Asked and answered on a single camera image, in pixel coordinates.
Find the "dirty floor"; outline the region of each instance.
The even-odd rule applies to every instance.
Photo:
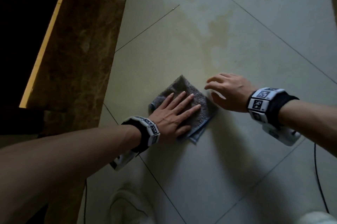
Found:
[[[233,72],[336,105],[336,53],[331,0],[126,0],[100,125],[146,116],[181,74],[204,93],[208,77]],[[337,216],[337,160],[318,148],[317,161]],[[292,223],[324,210],[313,143],[287,147],[244,113],[220,111],[197,145],[155,145],[119,172],[99,170],[88,179],[86,223],[108,223],[125,182],[143,190],[158,223]]]

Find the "black cable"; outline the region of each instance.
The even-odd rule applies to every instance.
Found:
[[[88,184],[87,184],[87,180],[85,179],[84,181],[84,187],[85,187],[85,196],[84,196],[84,214],[83,214],[83,224],[86,223],[86,209],[87,209],[87,193],[88,193]]]
[[[319,178],[318,178],[317,163],[316,163],[316,144],[314,144],[314,161],[315,161],[315,172],[316,172],[316,179],[318,183],[319,192],[321,193],[326,212],[329,213],[329,209],[328,209],[328,206],[326,205],[325,197],[323,195],[321,183],[319,182]]]

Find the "cloth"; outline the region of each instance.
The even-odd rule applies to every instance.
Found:
[[[178,77],[167,89],[165,89],[153,100],[153,102],[149,105],[149,112],[154,112],[171,93],[174,93],[175,98],[183,91],[186,91],[186,96],[194,94],[194,99],[183,111],[186,111],[198,104],[201,105],[201,108],[181,124],[182,126],[190,125],[192,128],[190,131],[180,136],[178,140],[188,138],[192,142],[197,143],[205,130],[207,122],[216,114],[218,107],[198,89],[192,86],[183,75],[180,75],[180,77]]]

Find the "foot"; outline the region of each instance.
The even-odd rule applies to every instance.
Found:
[[[155,224],[154,212],[146,198],[130,185],[118,189],[110,206],[111,224]]]
[[[337,220],[325,212],[311,212],[303,215],[296,224],[337,224]]]

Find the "wooden edge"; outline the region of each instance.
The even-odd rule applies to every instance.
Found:
[[[44,35],[44,39],[42,41],[39,53],[37,54],[33,70],[32,70],[32,72],[30,74],[28,83],[26,85],[25,92],[23,93],[23,96],[21,98],[21,102],[20,102],[20,105],[19,105],[20,108],[26,108],[27,107],[27,102],[28,102],[28,99],[29,99],[31,91],[33,90],[33,86],[34,86],[34,82],[35,82],[35,79],[36,79],[36,75],[37,75],[37,73],[39,71],[40,64],[41,64],[42,58],[44,56],[44,52],[45,52],[45,49],[47,47],[47,43],[49,41],[50,35],[52,33],[52,30],[53,30],[53,27],[54,27],[57,15],[59,13],[61,3],[62,3],[62,0],[57,0],[57,3],[56,3],[56,6],[55,6],[55,9],[54,9],[52,18],[50,19],[50,22],[49,22],[47,31],[46,31],[46,33]]]

